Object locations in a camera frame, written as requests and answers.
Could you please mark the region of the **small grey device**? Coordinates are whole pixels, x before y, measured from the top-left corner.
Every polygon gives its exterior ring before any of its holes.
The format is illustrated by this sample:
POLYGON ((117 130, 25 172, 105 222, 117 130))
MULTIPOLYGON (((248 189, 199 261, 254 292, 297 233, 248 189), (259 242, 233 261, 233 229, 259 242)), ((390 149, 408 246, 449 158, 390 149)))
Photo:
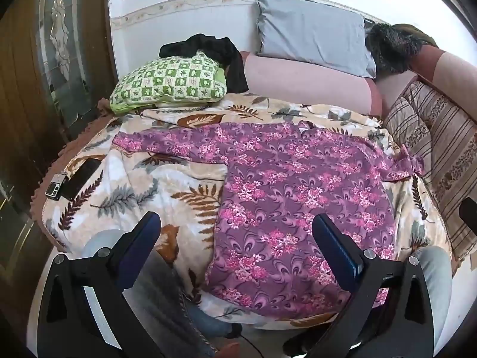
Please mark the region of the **small grey device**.
POLYGON ((44 195, 50 200, 59 200, 61 197, 61 189, 68 182, 69 178, 66 173, 55 174, 49 182, 44 195))

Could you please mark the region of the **pink bolster cushion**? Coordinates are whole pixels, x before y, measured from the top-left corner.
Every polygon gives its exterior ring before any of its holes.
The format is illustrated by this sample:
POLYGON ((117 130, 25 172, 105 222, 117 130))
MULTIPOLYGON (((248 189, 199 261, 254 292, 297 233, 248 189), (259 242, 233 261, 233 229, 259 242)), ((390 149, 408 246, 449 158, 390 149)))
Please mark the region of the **pink bolster cushion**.
POLYGON ((242 57, 251 93, 293 104, 327 104, 362 115, 382 115, 382 95, 370 78, 249 52, 242 57))

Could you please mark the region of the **wooden glass door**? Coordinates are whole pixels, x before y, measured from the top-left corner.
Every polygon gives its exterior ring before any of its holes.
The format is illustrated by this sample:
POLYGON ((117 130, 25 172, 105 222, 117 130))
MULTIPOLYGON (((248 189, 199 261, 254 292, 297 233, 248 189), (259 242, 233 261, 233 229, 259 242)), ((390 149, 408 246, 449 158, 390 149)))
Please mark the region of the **wooden glass door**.
POLYGON ((107 0, 1 0, 1 300, 26 301, 49 245, 30 203, 117 82, 107 0))

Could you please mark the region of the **dark furry blanket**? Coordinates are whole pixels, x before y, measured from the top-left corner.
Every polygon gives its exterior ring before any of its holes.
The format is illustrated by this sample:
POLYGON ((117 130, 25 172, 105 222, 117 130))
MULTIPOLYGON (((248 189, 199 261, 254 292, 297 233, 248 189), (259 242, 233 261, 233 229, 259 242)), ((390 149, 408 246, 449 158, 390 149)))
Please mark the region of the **dark furry blanket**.
POLYGON ((371 53, 378 78, 402 74, 410 60, 424 45, 437 47, 434 38, 411 24, 374 24, 366 33, 366 47, 371 53))

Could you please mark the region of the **person jeans leg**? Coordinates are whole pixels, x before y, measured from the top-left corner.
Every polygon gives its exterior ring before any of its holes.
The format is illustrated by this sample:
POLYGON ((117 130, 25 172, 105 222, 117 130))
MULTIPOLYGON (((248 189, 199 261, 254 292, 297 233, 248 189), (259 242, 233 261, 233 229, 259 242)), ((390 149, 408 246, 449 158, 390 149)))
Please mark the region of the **person jeans leg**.
POLYGON ((205 314, 184 296, 181 279, 158 251, 151 250, 125 301, 166 357, 238 357, 239 344, 215 348, 212 340, 238 337, 239 324, 205 314))

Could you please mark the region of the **purple floral garment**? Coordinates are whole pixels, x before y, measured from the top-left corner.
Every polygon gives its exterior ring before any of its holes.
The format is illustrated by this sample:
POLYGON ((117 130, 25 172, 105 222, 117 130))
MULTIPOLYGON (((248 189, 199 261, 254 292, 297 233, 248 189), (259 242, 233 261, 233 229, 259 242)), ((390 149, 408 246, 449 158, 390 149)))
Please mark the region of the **purple floral garment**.
POLYGON ((361 249, 392 260, 396 225, 384 183, 424 169, 405 149, 390 156, 366 138, 304 122, 120 132, 113 142, 226 165, 203 289, 280 320, 335 313, 349 298, 313 239, 314 217, 327 214, 361 249))

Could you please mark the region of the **leaf pattern fleece blanket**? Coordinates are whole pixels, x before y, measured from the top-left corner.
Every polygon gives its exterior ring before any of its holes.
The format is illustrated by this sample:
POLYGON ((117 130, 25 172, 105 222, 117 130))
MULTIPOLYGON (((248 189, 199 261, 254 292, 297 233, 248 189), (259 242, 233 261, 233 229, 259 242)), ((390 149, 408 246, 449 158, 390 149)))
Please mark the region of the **leaf pattern fleece blanket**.
MULTIPOLYGON (((251 94, 227 95, 209 106, 144 110, 122 115, 104 126, 92 124, 64 150, 57 167, 73 175, 88 158, 100 160, 100 167, 72 201, 37 201, 33 208, 60 249, 71 255, 79 255, 100 232, 107 229, 128 232, 146 212, 156 212, 161 229, 154 248, 178 273, 186 297, 207 315, 263 330, 314 326, 332 319, 339 311, 280 320, 223 301, 203 289, 214 255, 214 227, 226 165, 193 163, 166 154, 130 153, 113 142, 120 132, 197 129, 220 123, 303 122, 366 138, 390 156, 400 149, 409 152, 375 118, 343 107, 290 104, 251 94)), ((436 294, 439 304, 447 305, 452 292, 451 249, 445 224, 422 179, 423 174, 424 170, 409 179, 384 183, 396 225, 392 261, 417 257, 428 274, 430 292, 436 294)))

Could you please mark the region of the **black smartphone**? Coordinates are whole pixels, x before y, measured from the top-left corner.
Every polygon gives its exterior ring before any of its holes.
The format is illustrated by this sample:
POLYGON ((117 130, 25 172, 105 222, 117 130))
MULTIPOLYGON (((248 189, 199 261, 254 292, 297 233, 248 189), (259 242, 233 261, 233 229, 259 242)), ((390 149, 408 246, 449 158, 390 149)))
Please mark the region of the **black smartphone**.
POLYGON ((72 177, 61 188, 61 196, 68 201, 72 201, 75 196, 81 191, 88 179, 100 167, 101 161, 96 158, 88 158, 80 166, 79 169, 72 175, 72 177))

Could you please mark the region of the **striped brown quilt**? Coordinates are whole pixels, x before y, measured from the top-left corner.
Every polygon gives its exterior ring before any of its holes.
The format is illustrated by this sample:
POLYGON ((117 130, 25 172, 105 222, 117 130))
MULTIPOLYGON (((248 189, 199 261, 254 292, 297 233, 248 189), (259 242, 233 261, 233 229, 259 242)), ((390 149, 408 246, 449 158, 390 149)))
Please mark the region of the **striped brown quilt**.
POLYGON ((384 125, 395 142, 424 160, 422 179, 453 254, 465 258, 476 249, 476 235, 459 215, 466 198, 476 199, 476 122, 447 96, 415 81, 391 105, 384 125))

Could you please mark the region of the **grey pillow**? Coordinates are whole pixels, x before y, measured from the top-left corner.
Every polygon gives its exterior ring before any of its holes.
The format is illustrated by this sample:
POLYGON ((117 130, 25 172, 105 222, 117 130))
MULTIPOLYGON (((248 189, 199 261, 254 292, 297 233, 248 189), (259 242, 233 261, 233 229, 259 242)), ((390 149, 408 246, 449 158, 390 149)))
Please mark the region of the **grey pillow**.
POLYGON ((377 67, 358 13, 308 0, 255 0, 262 57, 300 61, 362 78, 377 67))

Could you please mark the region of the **black cloth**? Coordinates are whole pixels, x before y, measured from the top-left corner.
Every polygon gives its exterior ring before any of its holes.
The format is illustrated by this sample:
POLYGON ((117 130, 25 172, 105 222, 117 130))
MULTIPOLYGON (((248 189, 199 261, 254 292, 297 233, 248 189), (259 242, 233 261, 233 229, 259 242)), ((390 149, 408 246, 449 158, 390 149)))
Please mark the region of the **black cloth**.
POLYGON ((218 39, 196 34, 186 41, 163 45, 159 50, 159 57, 193 57, 197 51, 203 52, 224 69, 228 93, 240 94, 249 91, 243 56, 228 37, 218 39))

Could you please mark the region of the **green checkered pillow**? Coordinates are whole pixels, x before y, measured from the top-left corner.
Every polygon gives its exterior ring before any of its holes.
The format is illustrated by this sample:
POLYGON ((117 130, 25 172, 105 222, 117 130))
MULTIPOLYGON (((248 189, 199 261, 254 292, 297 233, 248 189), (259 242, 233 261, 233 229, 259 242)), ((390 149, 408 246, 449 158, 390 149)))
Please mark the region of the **green checkered pillow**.
POLYGON ((226 76, 199 51, 194 57, 156 58, 122 77, 109 97, 116 114, 143 107, 185 107, 220 101, 226 76))

